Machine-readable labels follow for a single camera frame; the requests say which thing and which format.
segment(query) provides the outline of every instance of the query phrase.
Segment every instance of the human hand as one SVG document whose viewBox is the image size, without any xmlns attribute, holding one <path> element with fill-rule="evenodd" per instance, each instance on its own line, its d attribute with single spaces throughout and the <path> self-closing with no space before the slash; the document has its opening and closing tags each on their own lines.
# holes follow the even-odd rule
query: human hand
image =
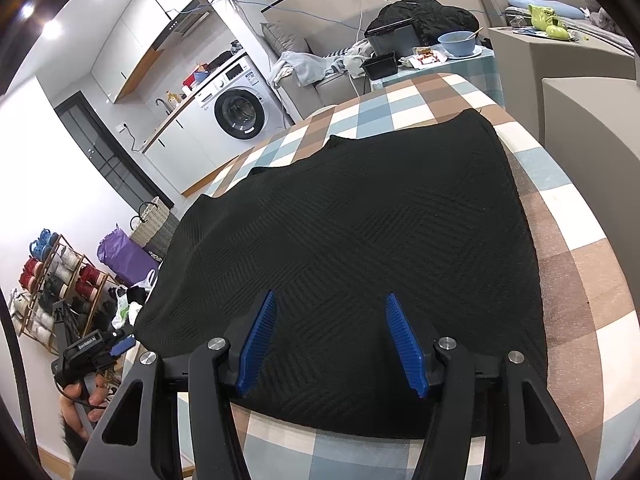
<svg viewBox="0 0 640 480">
<path fill-rule="evenodd" d="M 66 395 L 71 397 L 72 399 L 79 399 L 82 394 L 82 387 L 80 384 L 69 384 L 63 390 Z M 95 376 L 95 390 L 89 396 L 89 404 L 92 406 L 105 406 L 107 394 L 109 393 L 107 389 L 107 383 L 104 380 L 102 375 Z M 62 418 L 65 419 L 66 424 L 74 430 L 78 435 L 82 437 L 83 440 L 89 440 L 89 435 L 86 430 L 82 426 L 82 422 L 80 421 L 80 417 L 78 412 L 76 412 L 76 403 L 71 399 L 67 399 L 65 396 L 60 395 L 60 412 L 62 413 Z M 104 413 L 104 410 L 91 410 L 87 414 L 87 418 L 91 422 L 98 422 L 100 417 Z"/>
</svg>

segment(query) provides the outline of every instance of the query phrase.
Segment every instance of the red shoe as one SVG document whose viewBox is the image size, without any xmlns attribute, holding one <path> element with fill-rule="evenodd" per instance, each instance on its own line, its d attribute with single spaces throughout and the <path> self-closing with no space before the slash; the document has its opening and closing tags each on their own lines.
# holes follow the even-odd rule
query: red shoe
<svg viewBox="0 0 640 480">
<path fill-rule="evenodd" d="M 80 278 L 92 285 L 98 286 L 102 273 L 94 266 L 87 265 L 80 270 Z"/>
<path fill-rule="evenodd" d="M 38 280 L 36 280 L 36 278 L 26 270 L 23 270 L 18 281 L 22 285 L 23 289 L 28 290 L 29 294 L 33 294 L 34 289 L 36 288 L 36 282 Z"/>
<path fill-rule="evenodd" d="M 82 278 L 79 278 L 76 281 L 76 292 L 86 300 L 93 301 L 95 299 L 95 295 L 98 293 L 98 290 L 92 287 Z"/>
<path fill-rule="evenodd" d="M 25 272 L 27 272 L 27 274 L 30 274 L 37 280 L 40 277 L 43 265 L 44 264 L 42 262 L 36 260 L 33 256 L 31 256 L 27 260 L 27 263 L 24 264 L 23 269 L 25 270 Z"/>
</svg>

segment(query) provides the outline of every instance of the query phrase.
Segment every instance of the spoon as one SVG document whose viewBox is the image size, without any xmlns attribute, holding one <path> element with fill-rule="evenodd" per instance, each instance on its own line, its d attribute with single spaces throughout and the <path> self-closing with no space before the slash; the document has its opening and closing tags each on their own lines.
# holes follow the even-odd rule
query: spoon
<svg viewBox="0 0 640 480">
<path fill-rule="evenodd" d="M 478 35 L 478 33 L 483 29 L 484 27 L 480 27 L 478 30 L 476 30 L 475 32 L 473 32 L 468 38 L 465 38 L 462 41 L 466 41 L 466 40 L 470 40 L 471 38 L 474 38 Z"/>
</svg>

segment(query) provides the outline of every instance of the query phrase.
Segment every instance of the ceiling light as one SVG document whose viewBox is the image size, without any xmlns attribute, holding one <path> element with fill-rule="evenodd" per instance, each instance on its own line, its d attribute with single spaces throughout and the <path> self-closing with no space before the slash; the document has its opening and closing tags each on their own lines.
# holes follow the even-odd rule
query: ceiling light
<svg viewBox="0 0 640 480">
<path fill-rule="evenodd" d="M 22 7 L 22 17 L 26 20 L 28 17 L 30 17 L 33 14 L 34 11 L 34 7 L 31 4 L 25 4 Z"/>
<path fill-rule="evenodd" d="M 56 20 L 51 20 L 42 27 L 42 35 L 48 40 L 55 40 L 60 34 L 62 34 L 62 27 Z"/>
</svg>

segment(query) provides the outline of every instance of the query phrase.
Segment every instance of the faucet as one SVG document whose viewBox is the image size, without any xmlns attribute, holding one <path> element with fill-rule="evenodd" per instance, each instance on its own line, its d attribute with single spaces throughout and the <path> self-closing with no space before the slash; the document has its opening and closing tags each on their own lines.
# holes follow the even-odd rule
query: faucet
<svg viewBox="0 0 640 480">
<path fill-rule="evenodd" d="M 171 115 L 171 112 L 173 112 L 173 110 L 171 110 L 171 108 L 166 103 L 166 101 L 164 99 L 156 99 L 156 106 L 160 106 L 160 103 L 162 103 L 164 105 L 164 107 L 166 108 L 166 114 L 167 115 Z"/>
</svg>

